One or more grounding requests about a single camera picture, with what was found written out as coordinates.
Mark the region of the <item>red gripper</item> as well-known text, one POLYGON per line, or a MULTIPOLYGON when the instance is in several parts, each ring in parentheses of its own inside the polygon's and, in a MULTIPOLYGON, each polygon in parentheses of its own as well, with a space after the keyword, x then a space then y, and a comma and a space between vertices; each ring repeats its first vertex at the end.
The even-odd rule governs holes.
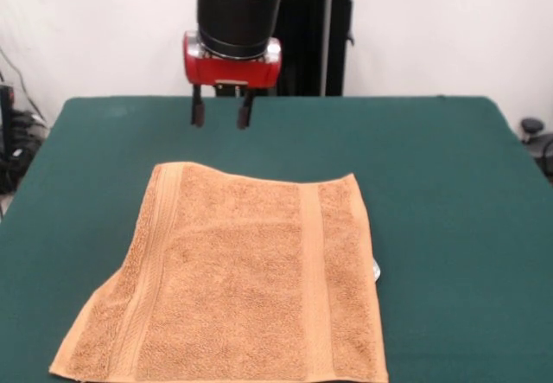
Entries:
MULTIPOLYGON (((271 88, 277 84, 282 65, 282 48, 277 38, 271 37, 264 53, 251 60, 226 59, 209 52, 201 43, 196 31, 188 31, 183 39, 185 74, 193 84, 191 124, 202 127, 205 123, 205 105, 201 86, 246 86, 271 88)), ((245 91, 238 109, 237 127, 250 126, 254 91, 245 91)))

